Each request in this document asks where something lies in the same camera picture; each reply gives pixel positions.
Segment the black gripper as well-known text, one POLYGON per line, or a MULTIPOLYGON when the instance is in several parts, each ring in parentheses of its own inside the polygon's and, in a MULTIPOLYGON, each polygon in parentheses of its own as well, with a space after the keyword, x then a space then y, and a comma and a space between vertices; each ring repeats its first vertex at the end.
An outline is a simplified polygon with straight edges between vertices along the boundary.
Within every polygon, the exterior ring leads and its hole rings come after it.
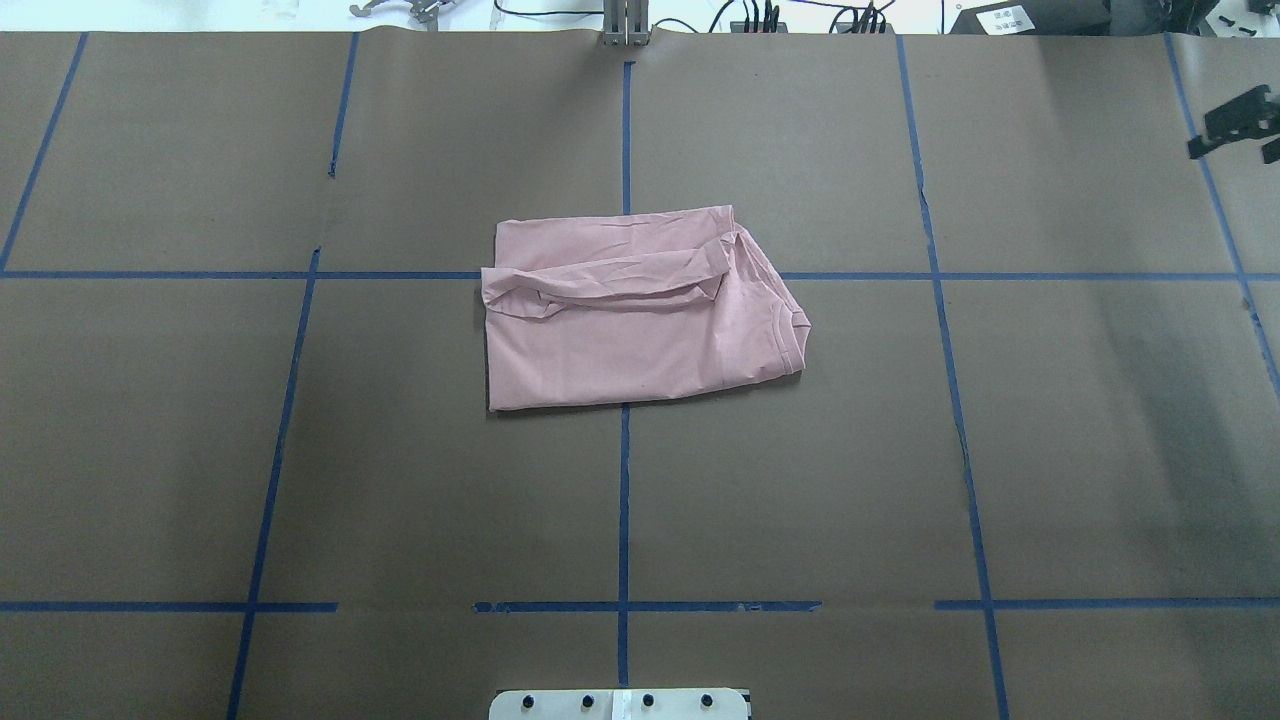
POLYGON ((1188 158, 1199 160, 1216 149, 1262 141, 1263 164, 1279 161, 1279 100, 1270 86, 1254 86, 1203 115, 1203 132, 1187 142, 1188 158))

